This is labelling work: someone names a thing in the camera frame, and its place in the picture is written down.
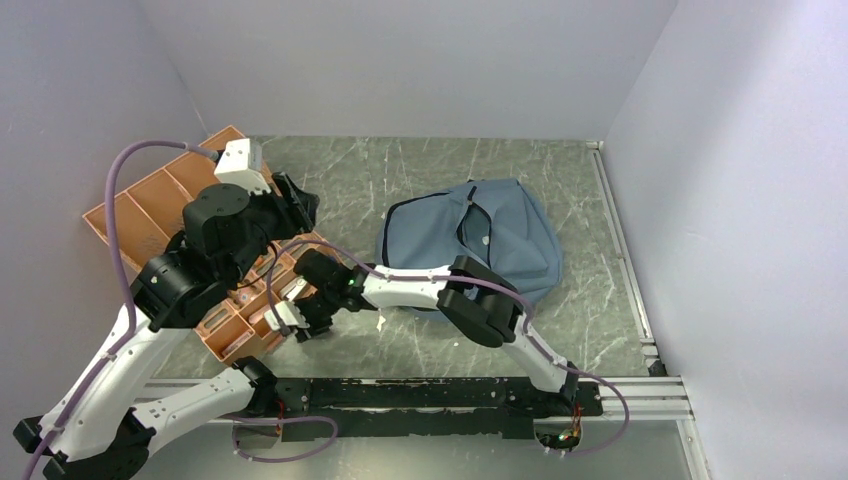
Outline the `blue backpack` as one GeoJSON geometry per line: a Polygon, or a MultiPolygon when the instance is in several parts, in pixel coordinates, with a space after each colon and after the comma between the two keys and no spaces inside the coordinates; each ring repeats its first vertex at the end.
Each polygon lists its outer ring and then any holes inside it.
{"type": "Polygon", "coordinates": [[[387,210],[376,239],[378,264],[428,269],[459,255],[489,267],[534,305],[565,273],[544,206],[514,178],[466,182],[387,210]]]}

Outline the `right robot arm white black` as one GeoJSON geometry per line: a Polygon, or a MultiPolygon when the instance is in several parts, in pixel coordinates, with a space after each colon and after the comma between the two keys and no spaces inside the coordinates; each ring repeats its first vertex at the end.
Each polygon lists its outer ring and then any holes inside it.
{"type": "Polygon", "coordinates": [[[340,310],[411,308],[438,312],[473,343],[503,351],[527,375],[542,406],[562,414],[578,399],[575,366],[552,349],[532,324],[532,306],[501,276],[469,256],[431,269],[394,269],[362,262],[348,267],[309,249],[296,276],[311,295],[271,307],[273,328],[305,341],[327,331],[340,310]]]}

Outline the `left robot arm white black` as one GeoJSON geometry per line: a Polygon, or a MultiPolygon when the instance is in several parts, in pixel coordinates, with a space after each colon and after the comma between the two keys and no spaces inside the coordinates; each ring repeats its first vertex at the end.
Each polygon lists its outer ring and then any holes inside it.
{"type": "Polygon", "coordinates": [[[255,187],[203,189],[184,207],[183,228],[165,251],[125,282],[126,303],[73,388],[51,411],[15,427],[31,466],[48,479],[129,479],[160,448],[212,419],[271,411],[276,376],[252,356],[165,399],[136,398],[273,243],[313,229],[318,205],[284,174],[255,187]]]}

